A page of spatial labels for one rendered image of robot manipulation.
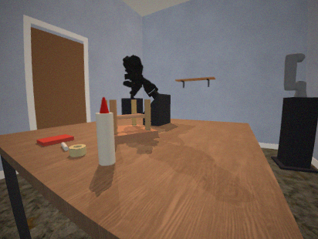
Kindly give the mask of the white glue bottle with red cap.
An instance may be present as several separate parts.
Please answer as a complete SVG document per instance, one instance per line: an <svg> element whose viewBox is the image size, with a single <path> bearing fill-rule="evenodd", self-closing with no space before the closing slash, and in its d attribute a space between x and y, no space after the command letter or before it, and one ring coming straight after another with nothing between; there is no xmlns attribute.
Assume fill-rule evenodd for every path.
<svg viewBox="0 0 318 239"><path fill-rule="evenodd" d="M102 99L100 112L96 113L96 137L99 165L109 166L116 163L113 113L109 113L105 97Z"/></svg>

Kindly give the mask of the red rectangular block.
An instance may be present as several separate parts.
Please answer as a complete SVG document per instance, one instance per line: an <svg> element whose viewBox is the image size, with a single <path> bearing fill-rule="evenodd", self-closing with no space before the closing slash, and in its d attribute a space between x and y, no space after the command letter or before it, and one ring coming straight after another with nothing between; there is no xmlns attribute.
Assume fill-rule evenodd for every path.
<svg viewBox="0 0 318 239"><path fill-rule="evenodd" d="M42 146L49 146L57 143L62 143L66 141L74 140L74 136L70 135L59 135L59 136L52 136L52 137L47 137L43 139L38 139L36 140L38 144Z"/></svg>

